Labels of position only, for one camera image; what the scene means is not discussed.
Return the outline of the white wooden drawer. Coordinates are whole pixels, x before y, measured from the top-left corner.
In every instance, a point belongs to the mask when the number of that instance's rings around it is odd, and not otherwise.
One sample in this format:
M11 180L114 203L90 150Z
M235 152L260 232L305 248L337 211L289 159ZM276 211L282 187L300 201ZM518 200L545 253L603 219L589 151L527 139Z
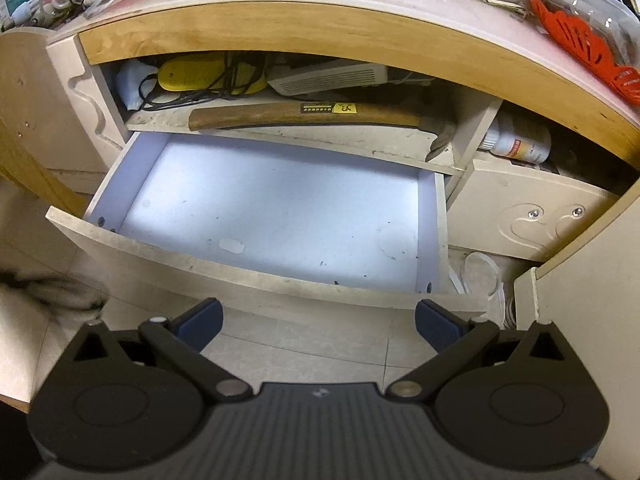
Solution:
M397 162L138 132L84 214L46 217L93 259L179 295L486 309L448 290L444 178Z

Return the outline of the right white drawer front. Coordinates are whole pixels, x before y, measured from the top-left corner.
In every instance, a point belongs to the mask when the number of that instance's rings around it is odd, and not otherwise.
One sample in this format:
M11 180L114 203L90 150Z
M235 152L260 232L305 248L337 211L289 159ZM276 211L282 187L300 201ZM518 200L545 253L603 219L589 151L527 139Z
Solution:
M589 183L480 154L449 197L448 242L544 262L616 200Z

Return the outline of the white bottle on shelf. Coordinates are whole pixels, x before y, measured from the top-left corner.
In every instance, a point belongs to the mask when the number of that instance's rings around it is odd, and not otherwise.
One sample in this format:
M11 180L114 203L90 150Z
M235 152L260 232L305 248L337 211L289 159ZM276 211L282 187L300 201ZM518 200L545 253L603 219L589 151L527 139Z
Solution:
M501 113L485 133L480 150L498 157L539 165L550 154L551 133L541 122Z

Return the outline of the yellow plastic device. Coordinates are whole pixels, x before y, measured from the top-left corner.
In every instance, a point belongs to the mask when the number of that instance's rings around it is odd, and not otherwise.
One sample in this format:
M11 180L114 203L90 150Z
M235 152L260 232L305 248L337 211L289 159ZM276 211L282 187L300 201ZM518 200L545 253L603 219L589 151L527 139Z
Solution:
M224 91L250 96L267 88L266 68L266 56L256 52L190 53L170 58L156 76L166 91Z

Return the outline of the orange plastic basket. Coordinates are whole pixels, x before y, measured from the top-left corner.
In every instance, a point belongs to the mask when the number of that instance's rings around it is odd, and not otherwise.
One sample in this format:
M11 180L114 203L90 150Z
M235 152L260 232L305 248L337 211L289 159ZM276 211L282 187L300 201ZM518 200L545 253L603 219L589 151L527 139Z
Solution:
M628 104L639 105L639 71L634 66L617 64L606 41L582 18L562 10L552 12L541 0L528 2L542 27L560 47Z

